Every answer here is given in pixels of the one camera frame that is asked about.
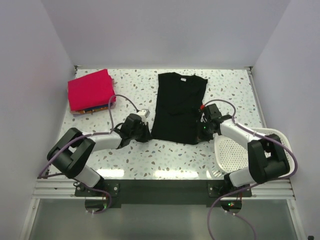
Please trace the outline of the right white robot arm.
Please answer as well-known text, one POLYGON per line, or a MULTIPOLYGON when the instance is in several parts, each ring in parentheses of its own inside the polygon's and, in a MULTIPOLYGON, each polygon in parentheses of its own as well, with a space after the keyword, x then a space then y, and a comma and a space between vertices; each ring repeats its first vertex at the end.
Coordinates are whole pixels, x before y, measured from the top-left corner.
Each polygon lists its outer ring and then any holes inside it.
POLYGON ((241 187, 263 184, 290 172, 287 149, 277 134, 267 135, 236 123, 234 116, 222 115, 216 104, 202 105, 199 112, 197 139, 213 141, 218 165, 238 157, 247 160, 245 167, 224 175, 222 190, 227 196, 235 196, 241 187))

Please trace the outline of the folded orange t shirt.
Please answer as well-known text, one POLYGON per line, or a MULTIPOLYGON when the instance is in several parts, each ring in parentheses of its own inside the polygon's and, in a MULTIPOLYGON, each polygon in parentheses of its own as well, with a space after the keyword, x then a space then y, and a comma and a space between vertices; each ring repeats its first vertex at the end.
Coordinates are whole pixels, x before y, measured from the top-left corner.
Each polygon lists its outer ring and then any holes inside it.
POLYGON ((110 104, 105 104, 105 105, 100 105, 100 106, 94 106, 91 108, 86 108, 86 109, 82 109, 82 110, 77 110, 77 111, 72 111, 70 110, 69 112, 76 116, 76 115, 85 115, 85 114, 92 114, 92 113, 96 113, 96 112, 100 112, 100 111, 105 111, 108 110, 109 108, 113 108, 115 105, 114 102, 111 102, 110 104))

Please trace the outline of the folded pink t shirt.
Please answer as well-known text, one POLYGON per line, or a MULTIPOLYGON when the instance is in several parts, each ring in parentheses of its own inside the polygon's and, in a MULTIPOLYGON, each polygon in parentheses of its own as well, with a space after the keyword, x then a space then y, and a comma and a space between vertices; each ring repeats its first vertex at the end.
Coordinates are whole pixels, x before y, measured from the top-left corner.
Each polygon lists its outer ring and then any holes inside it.
POLYGON ((104 106, 115 95, 113 79, 102 69, 67 83, 67 96, 71 111, 104 106))

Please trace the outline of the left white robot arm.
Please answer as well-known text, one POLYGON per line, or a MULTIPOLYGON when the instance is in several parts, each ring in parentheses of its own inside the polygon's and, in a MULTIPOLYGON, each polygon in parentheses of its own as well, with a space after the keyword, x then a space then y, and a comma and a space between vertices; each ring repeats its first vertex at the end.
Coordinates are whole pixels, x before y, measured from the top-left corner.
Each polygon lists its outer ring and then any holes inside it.
POLYGON ((99 196, 104 190, 103 177, 87 166, 92 152, 117 150, 131 141, 146 143, 151 139, 147 109, 131 113, 112 132, 83 133, 70 128, 47 154, 47 160, 69 179, 86 185, 86 191, 99 196))

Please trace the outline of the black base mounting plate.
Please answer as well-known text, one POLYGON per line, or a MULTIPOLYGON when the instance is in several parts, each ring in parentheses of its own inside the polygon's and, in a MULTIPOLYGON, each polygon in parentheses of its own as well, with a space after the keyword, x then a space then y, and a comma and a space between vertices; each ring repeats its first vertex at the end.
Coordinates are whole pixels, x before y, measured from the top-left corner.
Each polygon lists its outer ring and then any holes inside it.
POLYGON ((209 207, 219 197, 251 197, 251 190, 234 193, 240 187, 224 180, 129 180, 104 179, 93 188, 74 182, 74 195, 86 198, 85 207, 102 210, 122 205, 205 205, 209 207))

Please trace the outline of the black t shirt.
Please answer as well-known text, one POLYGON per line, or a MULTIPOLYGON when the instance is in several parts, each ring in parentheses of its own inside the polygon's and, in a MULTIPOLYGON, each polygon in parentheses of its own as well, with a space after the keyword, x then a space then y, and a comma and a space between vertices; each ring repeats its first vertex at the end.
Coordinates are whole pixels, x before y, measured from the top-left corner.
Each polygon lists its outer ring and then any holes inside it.
POLYGON ((153 139, 196 145, 197 122, 201 115, 208 80, 197 75, 166 72, 158 75, 153 139))

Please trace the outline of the white perforated plastic basket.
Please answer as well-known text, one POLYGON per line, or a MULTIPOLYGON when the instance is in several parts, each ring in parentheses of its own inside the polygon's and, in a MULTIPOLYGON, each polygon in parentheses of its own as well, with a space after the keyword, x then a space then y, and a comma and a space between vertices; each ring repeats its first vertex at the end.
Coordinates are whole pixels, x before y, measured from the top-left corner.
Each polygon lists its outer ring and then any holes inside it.
MULTIPOLYGON (((279 130, 261 127, 253 127, 252 129, 265 135, 276 134, 279 136, 281 143, 292 151, 289 140, 279 130)), ((216 134, 214 137, 214 153, 217 164, 225 173, 248 167, 247 150, 231 138, 216 134)))

